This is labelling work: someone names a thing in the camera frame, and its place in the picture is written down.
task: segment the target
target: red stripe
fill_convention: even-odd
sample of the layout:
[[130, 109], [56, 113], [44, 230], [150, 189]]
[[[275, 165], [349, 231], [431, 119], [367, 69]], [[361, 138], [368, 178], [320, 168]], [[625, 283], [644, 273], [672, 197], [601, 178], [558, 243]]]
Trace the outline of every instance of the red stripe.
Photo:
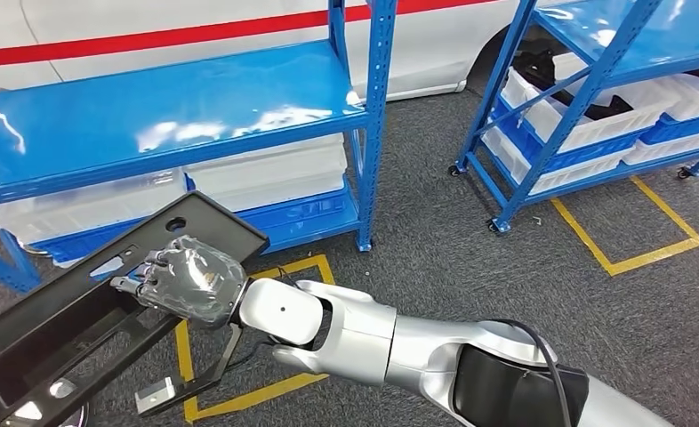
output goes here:
[[[400, 0], [397, 13], [425, 12], [492, 1], [495, 0]], [[370, 19], [371, 13], [367, 6], [352, 6], [347, 8], [346, 16], [347, 22], [368, 20]], [[240, 20], [237, 22], [204, 25], [201, 27], [167, 29], [148, 33], [99, 37], [49, 44], [5, 47], [0, 49], [0, 65], [139, 51], [141, 49], [152, 49], [156, 47], [275, 33], [290, 29], [320, 27], [326, 25], [326, 19], [327, 13], [325, 11], [304, 12], [259, 18], [256, 20]]]

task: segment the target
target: yellow floor tape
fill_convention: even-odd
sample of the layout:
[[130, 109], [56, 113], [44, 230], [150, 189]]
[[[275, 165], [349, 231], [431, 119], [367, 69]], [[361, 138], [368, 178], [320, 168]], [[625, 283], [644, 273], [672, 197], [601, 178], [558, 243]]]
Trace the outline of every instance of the yellow floor tape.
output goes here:
[[[334, 285], [333, 273], [331, 272], [331, 268], [328, 265], [328, 260], [326, 259], [325, 255], [311, 256], [310, 258], [282, 266], [287, 273], [294, 273], [296, 271], [306, 270], [313, 267], [318, 268], [318, 271], [321, 274], [321, 280], [324, 283]], [[279, 276], [280, 271], [278, 268], [262, 271], [252, 275], [253, 278], [277, 278]], [[177, 359], [180, 365], [180, 374], [182, 378], [188, 381], [194, 378], [195, 374], [192, 368], [192, 352], [189, 347], [189, 332], [187, 322], [185, 321], [180, 323], [174, 332], [176, 335]], [[326, 377], [328, 377], [328, 375], [295, 375], [291, 378], [287, 378], [277, 383], [267, 385], [266, 387], [250, 391], [241, 396], [237, 396], [233, 399], [204, 409], [198, 408], [197, 398], [191, 398], [184, 402], [185, 420], [188, 423], [192, 423], [208, 416], [216, 416], [241, 411], [243, 409], [247, 409], [248, 407], [258, 405], [259, 403], [263, 403], [266, 400], [277, 398], [290, 391], [295, 391], [301, 387], [305, 387], [306, 385], [323, 380]]]
[[625, 271], [635, 270], [638, 267], [648, 265], [652, 262], [660, 261], [664, 258], [669, 258], [670, 256], [681, 254], [687, 250], [693, 249], [699, 246], [699, 234], [693, 230], [692, 227], [687, 225], [685, 220], [682, 219], [674, 210], [669, 207], [657, 194], [654, 193], [643, 181], [637, 176], [630, 177], [632, 182], [638, 186], [643, 193], [648, 196], [667, 216], [671, 218], [685, 233], [688, 235], [688, 239], [681, 242], [662, 247], [661, 249], [656, 249], [655, 251], [649, 252], [647, 254], [638, 255], [630, 259], [610, 262], [608, 258], [604, 255], [603, 251], [596, 245], [596, 242], [588, 236], [588, 233], [583, 229], [579, 222], [574, 218], [574, 216], [566, 209], [561, 201], [557, 198], [553, 198], [551, 203], [557, 208], [559, 214], [562, 218], [572, 227], [572, 230], [577, 234], [577, 237], [591, 250], [591, 253], [599, 261], [601, 267], [606, 270], [609, 275], [615, 276]]

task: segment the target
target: black plastic frame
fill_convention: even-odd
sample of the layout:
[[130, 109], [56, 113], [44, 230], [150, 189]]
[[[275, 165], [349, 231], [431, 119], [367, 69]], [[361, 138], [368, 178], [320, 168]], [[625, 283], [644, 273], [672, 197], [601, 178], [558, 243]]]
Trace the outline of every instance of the black plastic frame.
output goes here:
[[[179, 225], [180, 218], [184, 227]], [[167, 315], [145, 327], [145, 310], [109, 284], [143, 263], [171, 239], [190, 235], [243, 262], [268, 247], [268, 237], [198, 191], [191, 191], [132, 230], [85, 257], [0, 314], [0, 423], [29, 401], [42, 413], [34, 427], [58, 426], [93, 395], [170, 333], [181, 319]], [[102, 277], [91, 273], [115, 257], [123, 266]], [[114, 334], [130, 336], [127, 347], [100, 372], [73, 380], [77, 390], [56, 399], [49, 387]]]

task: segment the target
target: gray carpet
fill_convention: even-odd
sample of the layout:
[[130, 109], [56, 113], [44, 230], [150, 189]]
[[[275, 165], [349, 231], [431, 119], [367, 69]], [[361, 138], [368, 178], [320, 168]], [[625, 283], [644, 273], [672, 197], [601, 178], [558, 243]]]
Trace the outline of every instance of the gray carpet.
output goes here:
[[[519, 213], [508, 235], [489, 232], [485, 221], [495, 204], [482, 184], [446, 174], [478, 92], [474, 85], [389, 105], [371, 253], [358, 253], [346, 235], [263, 257], [248, 268], [325, 254], [338, 284], [407, 315], [519, 319], [540, 331], [565, 363], [585, 367], [676, 425], [699, 426], [699, 247], [612, 278], [549, 202]], [[699, 233], [699, 179], [677, 181], [675, 173], [671, 167], [641, 178]], [[629, 181], [562, 200], [612, 261], [684, 238]], [[0, 287], [0, 310], [14, 297]], [[192, 344], [199, 369], [221, 351], [222, 337], [195, 332]], [[176, 366], [169, 337], [96, 398], [95, 425], [184, 425], [180, 409], [148, 420], [133, 414], [132, 392]], [[223, 401], [293, 374], [262, 350], [200, 400]], [[458, 424], [403, 391], [330, 377], [196, 425]]]

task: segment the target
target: white storage box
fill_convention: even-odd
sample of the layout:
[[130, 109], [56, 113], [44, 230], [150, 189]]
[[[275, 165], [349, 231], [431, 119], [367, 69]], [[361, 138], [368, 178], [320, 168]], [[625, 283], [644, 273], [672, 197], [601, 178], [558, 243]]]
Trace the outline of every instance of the white storage box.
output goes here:
[[196, 189], [230, 211], [342, 189], [346, 169], [340, 134], [184, 168]]
[[657, 78], [655, 81], [681, 99], [666, 109], [671, 118], [681, 122], [699, 117], [699, 77], [677, 74]]
[[656, 160], [657, 158], [674, 156], [675, 154], [684, 153], [693, 149], [699, 149], [699, 133], [697, 135], [650, 145], [638, 140], [635, 142], [634, 150], [626, 155], [622, 161], [627, 165], [636, 165], [638, 163]]
[[0, 228], [31, 244], [153, 214], [187, 192], [181, 169], [0, 205]]
[[[555, 56], [553, 60], [557, 81], [570, 77], [585, 67], [585, 63], [573, 53]], [[574, 82], [567, 87], [567, 91], [577, 94], [584, 81], [582, 78]], [[516, 108], [539, 93], [538, 89], [529, 84], [514, 68], [510, 68], [509, 79], [502, 89], [502, 97], [510, 106]], [[606, 89], [599, 94], [595, 102], [608, 105], [613, 95], [624, 98], [634, 110], [596, 121], [581, 117], [559, 148], [559, 153], [652, 126], [668, 107], [679, 100], [676, 95], [668, 93], [655, 81], [647, 80]], [[544, 99], [528, 109], [524, 118], [535, 128], [538, 137], [546, 142], [565, 110], [565, 106], [557, 106], [557, 103]]]
[[[493, 127], [482, 136], [486, 146], [504, 163], [517, 184], [530, 171], [530, 163], [525, 159], [520, 150], [498, 127]], [[619, 161], [633, 149], [624, 149], [606, 156], [571, 165], [557, 171], [545, 173], [530, 190], [531, 195], [538, 194], [549, 189], [555, 189], [570, 182], [589, 178], [599, 173], [611, 171], [619, 165]]]

